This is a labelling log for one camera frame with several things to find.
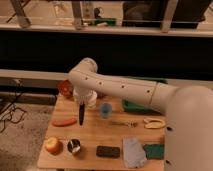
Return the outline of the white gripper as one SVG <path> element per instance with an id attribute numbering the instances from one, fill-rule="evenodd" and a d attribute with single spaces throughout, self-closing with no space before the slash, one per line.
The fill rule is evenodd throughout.
<path id="1" fill-rule="evenodd" d="M 79 124 L 82 126 L 84 122 L 85 106 L 88 107 L 88 100 L 92 96 L 94 90 L 75 88 L 73 97 L 79 106 Z"/>

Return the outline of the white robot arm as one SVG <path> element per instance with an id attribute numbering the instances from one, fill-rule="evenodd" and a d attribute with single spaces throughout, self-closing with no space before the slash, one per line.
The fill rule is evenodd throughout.
<path id="1" fill-rule="evenodd" d="M 68 73 L 79 104 L 94 92 L 120 97 L 166 117 L 164 171 L 213 171 L 213 90 L 101 75 L 91 58 Z"/>

